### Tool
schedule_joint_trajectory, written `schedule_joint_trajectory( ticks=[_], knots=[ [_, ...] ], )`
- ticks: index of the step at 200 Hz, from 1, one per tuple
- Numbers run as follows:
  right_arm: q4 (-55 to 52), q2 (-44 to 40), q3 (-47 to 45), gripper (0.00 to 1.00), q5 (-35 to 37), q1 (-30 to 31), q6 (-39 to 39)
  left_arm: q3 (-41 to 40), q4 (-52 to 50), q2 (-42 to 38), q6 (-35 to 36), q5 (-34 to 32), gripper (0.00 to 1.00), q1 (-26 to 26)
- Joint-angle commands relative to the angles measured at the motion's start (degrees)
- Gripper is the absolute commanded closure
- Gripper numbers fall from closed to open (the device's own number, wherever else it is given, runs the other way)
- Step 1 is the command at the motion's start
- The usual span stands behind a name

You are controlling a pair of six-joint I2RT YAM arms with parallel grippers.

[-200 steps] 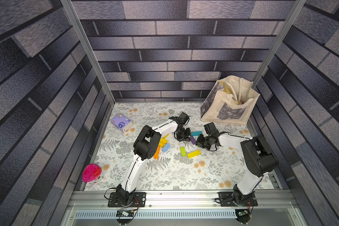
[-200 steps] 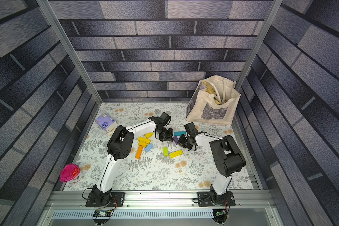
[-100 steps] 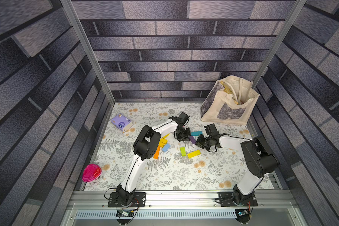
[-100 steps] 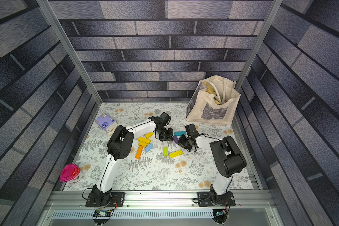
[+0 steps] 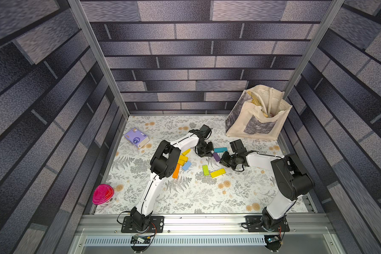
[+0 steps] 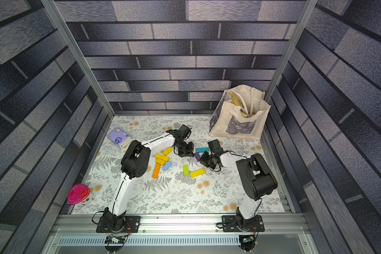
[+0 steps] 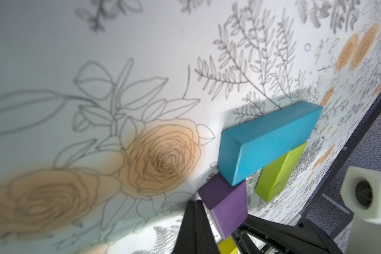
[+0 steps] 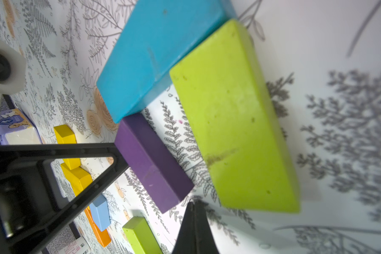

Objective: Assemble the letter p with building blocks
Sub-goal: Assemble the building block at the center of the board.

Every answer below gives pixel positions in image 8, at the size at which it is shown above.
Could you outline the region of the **lime green short block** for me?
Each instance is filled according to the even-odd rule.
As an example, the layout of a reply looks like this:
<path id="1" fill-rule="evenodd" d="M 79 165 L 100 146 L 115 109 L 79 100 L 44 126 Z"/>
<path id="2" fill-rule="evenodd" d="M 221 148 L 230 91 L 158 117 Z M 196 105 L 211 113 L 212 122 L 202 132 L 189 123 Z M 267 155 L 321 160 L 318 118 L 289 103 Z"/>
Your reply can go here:
<path id="1" fill-rule="evenodd" d="M 229 20 L 169 72 L 221 204 L 300 210 L 300 187 L 247 29 Z"/>

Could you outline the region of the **purple block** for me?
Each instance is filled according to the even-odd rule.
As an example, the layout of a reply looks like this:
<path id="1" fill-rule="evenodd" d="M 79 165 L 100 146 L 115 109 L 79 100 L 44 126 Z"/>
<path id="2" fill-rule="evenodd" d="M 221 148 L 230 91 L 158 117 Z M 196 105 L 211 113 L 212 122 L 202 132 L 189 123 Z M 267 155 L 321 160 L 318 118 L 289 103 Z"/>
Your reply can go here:
<path id="1" fill-rule="evenodd" d="M 114 143 L 161 213 L 178 205 L 194 188 L 142 114 L 121 120 Z"/>

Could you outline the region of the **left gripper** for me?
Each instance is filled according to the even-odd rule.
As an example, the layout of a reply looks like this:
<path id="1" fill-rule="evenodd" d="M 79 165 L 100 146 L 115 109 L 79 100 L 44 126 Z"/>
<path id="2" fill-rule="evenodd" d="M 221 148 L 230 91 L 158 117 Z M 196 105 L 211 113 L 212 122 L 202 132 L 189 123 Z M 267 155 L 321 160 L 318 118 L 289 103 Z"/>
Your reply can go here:
<path id="1" fill-rule="evenodd" d="M 74 155 L 53 145 L 0 146 L 0 254 L 40 252 L 122 173 L 128 163 L 113 143 L 70 144 Z M 51 163 L 57 159 L 111 157 L 113 163 L 76 198 L 59 189 Z"/>

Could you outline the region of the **teal block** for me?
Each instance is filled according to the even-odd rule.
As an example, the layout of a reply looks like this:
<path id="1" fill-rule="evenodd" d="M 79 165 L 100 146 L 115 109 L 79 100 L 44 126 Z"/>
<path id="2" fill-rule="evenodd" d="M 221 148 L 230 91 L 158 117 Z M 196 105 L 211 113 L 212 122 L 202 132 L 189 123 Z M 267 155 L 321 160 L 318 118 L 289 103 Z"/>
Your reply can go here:
<path id="1" fill-rule="evenodd" d="M 170 69 L 236 16 L 230 1 L 138 1 L 97 80 L 112 120 L 142 111 L 171 85 Z"/>

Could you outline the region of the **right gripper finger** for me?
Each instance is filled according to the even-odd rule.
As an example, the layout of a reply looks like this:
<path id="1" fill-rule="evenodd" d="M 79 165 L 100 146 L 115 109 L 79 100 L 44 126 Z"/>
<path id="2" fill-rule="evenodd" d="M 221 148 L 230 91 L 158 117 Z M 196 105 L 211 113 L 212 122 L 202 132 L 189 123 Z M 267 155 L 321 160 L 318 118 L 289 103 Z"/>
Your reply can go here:
<path id="1" fill-rule="evenodd" d="M 202 201 L 189 202 L 173 254 L 218 254 Z"/>

